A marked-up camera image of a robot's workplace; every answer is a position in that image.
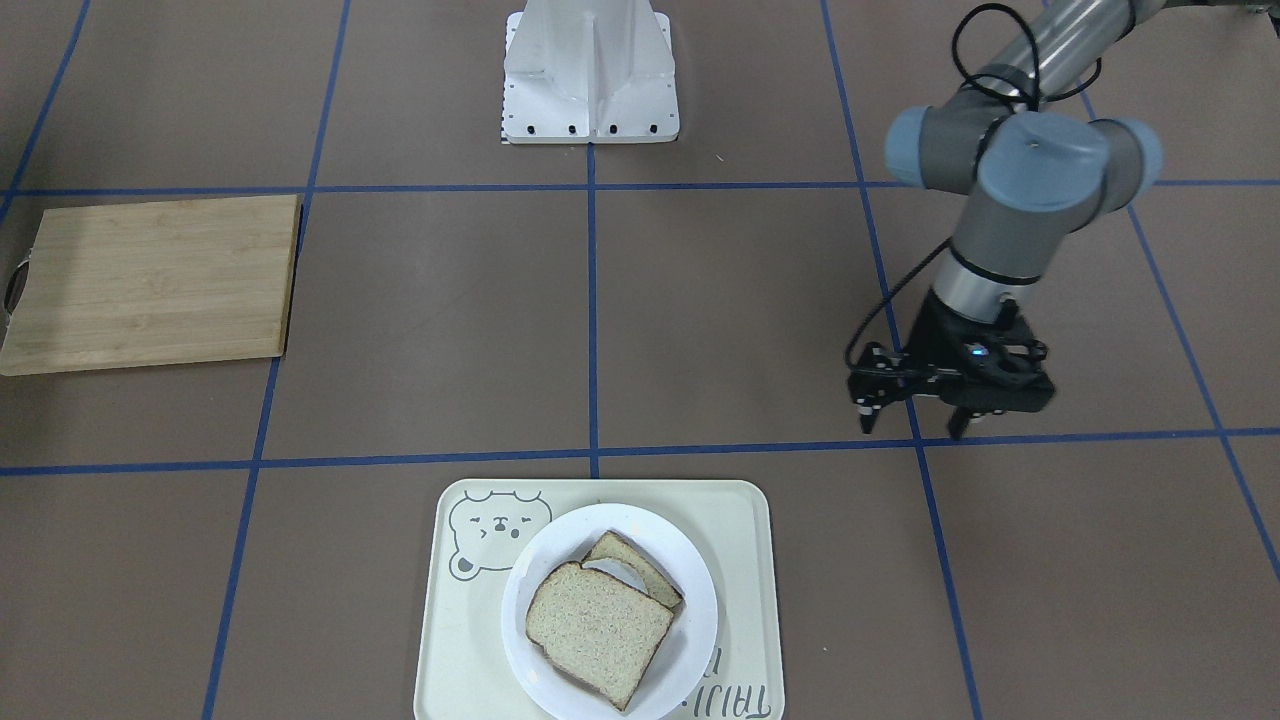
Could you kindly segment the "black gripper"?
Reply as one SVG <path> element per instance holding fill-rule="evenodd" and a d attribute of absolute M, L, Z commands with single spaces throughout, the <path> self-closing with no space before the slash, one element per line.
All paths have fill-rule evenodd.
<path fill-rule="evenodd" d="M 860 428 L 872 434 L 884 406 L 928 395 L 954 406 L 948 438 L 965 437 L 975 413 L 1038 413 L 1056 395 L 1036 337 L 1010 295 L 996 302 L 995 322 L 975 322 L 929 291 L 902 351 L 868 343 L 849 377 L 860 405 Z"/>

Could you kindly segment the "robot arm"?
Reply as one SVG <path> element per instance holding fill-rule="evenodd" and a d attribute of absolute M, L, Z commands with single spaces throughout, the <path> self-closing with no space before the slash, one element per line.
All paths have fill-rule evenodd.
<path fill-rule="evenodd" d="M 947 433 L 977 419 L 1039 413 L 1056 388 L 1048 350 L 1023 309 L 1061 242 L 1155 184 L 1164 147 L 1142 120 L 1079 120 L 1051 111 L 1101 73 L 1103 54 L 1166 8 L 1164 1 L 1055 1 L 1034 20 L 984 3 L 960 22 L 1001 13 L 1019 29 L 977 70 L 950 44 L 961 83 L 940 106 L 891 124 L 884 164 L 900 182 L 961 195 L 954 232 L 929 255 L 940 269 L 904 347 L 845 350 L 847 391 L 864 433 L 893 404 L 933 397 L 952 409 Z"/>

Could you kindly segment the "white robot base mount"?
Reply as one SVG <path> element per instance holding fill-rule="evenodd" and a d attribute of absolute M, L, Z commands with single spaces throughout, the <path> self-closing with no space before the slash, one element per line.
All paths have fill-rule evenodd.
<path fill-rule="evenodd" d="M 672 24 L 649 1 L 529 1 L 507 17 L 504 50 L 507 143 L 680 136 Z"/>

